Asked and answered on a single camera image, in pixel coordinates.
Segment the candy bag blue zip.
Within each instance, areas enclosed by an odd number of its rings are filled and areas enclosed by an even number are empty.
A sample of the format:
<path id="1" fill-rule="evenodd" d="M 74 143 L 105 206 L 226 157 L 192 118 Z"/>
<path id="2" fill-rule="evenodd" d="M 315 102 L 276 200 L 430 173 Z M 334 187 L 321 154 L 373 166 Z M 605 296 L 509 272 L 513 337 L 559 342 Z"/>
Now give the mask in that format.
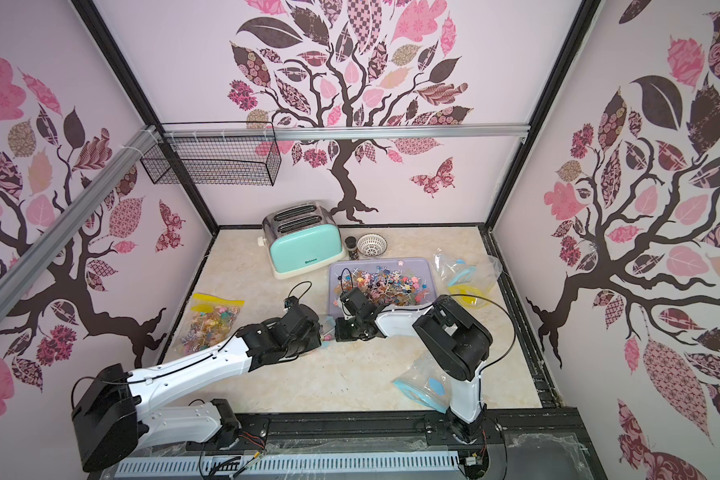
<path id="1" fill-rule="evenodd" d="M 428 352 L 418 357 L 393 385 L 409 400 L 439 413 L 445 413 L 453 401 L 464 410 L 470 399 L 461 382 L 448 375 Z"/>
<path id="2" fill-rule="evenodd" d="M 476 266 L 467 264 L 463 259 L 454 258 L 440 248 L 433 254 L 433 265 L 447 287 L 469 283 L 477 272 Z"/>

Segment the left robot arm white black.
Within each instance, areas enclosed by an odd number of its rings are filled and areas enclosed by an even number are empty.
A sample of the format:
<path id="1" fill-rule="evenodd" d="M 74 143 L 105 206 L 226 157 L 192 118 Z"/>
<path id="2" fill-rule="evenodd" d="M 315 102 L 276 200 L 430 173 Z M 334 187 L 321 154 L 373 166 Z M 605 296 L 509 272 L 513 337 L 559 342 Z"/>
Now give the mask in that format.
<path id="1" fill-rule="evenodd" d="M 205 413 L 173 401 L 233 376 L 297 359 L 321 345 L 320 317 L 291 306 L 278 318 L 245 325 L 221 343 L 154 367 L 101 370 L 73 406 L 71 419 L 84 472 L 104 470 L 132 452 L 165 443 L 204 443 L 231 410 L 215 403 Z"/>

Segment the candy bag blue zip front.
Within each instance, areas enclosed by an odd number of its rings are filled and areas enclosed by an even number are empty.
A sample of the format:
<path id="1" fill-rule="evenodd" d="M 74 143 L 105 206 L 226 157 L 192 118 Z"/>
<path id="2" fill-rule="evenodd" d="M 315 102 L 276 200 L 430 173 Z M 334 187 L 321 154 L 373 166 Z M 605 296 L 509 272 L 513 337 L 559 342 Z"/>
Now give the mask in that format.
<path id="1" fill-rule="evenodd" d="M 433 254 L 433 265 L 447 287 L 469 283 L 477 272 L 476 266 L 467 264 L 463 259 L 454 258 L 440 248 Z"/>

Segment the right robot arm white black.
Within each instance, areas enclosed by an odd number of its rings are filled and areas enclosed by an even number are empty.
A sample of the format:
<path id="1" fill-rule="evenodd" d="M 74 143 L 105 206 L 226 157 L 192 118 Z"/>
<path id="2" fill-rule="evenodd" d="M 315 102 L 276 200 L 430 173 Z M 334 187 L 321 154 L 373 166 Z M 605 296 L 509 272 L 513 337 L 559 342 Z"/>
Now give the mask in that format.
<path id="1" fill-rule="evenodd" d="M 490 418 L 482 398 L 482 373 L 508 354 L 490 358 L 494 339 L 489 330 L 459 302 L 459 295 L 440 295 L 416 306 L 376 306 L 357 287 L 344 291 L 336 320 L 339 342 L 415 337 L 451 381 L 452 397 L 445 416 L 452 435 L 464 444 L 486 439 Z"/>

